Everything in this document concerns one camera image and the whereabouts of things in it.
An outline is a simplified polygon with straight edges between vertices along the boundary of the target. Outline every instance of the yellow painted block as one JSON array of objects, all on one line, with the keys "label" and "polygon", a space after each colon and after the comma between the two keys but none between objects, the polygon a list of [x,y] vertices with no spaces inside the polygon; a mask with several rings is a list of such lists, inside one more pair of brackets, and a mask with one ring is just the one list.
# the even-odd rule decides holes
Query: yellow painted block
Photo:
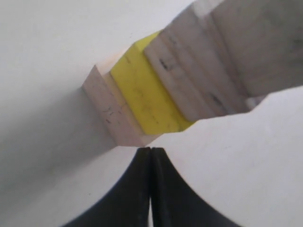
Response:
[{"label": "yellow painted block", "polygon": [[148,135],[183,131],[193,124],[178,110],[144,56],[144,48],[157,34],[133,44],[111,70],[135,118]]}]

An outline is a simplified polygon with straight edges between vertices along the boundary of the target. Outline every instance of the wooden block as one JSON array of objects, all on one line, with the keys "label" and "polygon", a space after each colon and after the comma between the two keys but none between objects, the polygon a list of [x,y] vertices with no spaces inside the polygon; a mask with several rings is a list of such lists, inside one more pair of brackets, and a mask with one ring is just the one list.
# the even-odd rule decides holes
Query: wooden block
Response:
[{"label": "wooden block", "polygon": [[147,135],[183,131],[193,123],[178,110],[143,54],[157,34],[132,45],[111,70],[119,90]]},{"label": "wooden block", "polygon": [[212,15],[249,96],[303,84],[301,0],[226,0]]},{"label": "wooden block", "polygon": [[121,54],[105,64],[94,66],[83,84],[83,89],[117,145],[142,147],[159,135],[145,135],[108,72],[120,56]]},{"label": "wooden block", "polygon": [[[208,12],[212,6],[201,8]],[[248,111],[245,89],[211,18],[204,16],[188,7],[144,51],[190,121]]]}]

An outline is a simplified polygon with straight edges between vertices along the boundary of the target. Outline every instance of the white wall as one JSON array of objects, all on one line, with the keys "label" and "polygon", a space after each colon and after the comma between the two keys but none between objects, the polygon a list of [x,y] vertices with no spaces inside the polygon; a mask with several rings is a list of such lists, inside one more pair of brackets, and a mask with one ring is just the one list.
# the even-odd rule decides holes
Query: white wall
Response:
[{"label": "white wall", "polygon": [[[135,148],[114,148],[79,89],[93,64],[189,0],[6,0],[0,7],[0,226],[56,227],[97,201]],[[302,89],[152,143],[246,226],[301,226]]]}]

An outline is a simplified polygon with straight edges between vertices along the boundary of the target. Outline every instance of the white surface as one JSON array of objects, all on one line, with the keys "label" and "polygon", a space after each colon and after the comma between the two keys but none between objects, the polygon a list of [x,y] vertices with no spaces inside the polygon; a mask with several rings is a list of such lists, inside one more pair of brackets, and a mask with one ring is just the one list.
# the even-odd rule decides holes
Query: white surface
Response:
[{"label": "white surface", "polygon": [[107,152],[114,143],[79,87],[189,2],[1,1],[1,227],[57,227],[112,186],[133,149]]},{"label": "white surface", "polygon": [[270,95],[249,114],[200,121],[165,147],[187,183],[244,227],[300,227],[303,88]]}]

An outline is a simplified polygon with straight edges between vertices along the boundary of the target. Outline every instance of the stacked wooden blocks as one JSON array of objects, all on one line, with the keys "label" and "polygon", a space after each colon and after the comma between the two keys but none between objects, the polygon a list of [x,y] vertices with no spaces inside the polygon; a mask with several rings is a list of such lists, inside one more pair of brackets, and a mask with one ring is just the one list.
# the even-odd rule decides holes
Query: stacked wooden blocks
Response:
[{"label": "stacked wooden blocks", "polygon": [[198,0],[111,70],[94,67],[84,88],[122,146],[246,113],[302,85],[302,10],[299,0]]}]

